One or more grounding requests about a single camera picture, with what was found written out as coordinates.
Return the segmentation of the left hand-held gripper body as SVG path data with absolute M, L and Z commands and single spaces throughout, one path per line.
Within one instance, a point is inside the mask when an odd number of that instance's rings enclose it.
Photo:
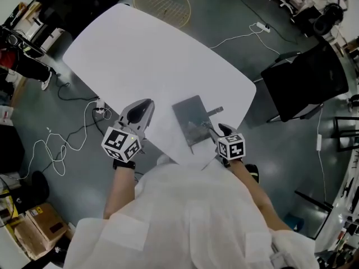
M 154 110 L 151 99 L 141 99 L 125 107 L 102 140 L 101 146 L 107 155 L 121 162 L 131 161 L 142 149 L 141 142 Z

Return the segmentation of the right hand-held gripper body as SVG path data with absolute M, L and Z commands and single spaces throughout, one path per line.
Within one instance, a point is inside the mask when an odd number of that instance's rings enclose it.
M 224 167 L 229 167 L 231 160 L 239 160 L 246 155 L 245 139 L 241 133 L 229 125 L 219 123 L 223 135 L 219 135 L 213 127 L 209 128 L 211 138 L 216 145 L 216 153 L 222 159 Z

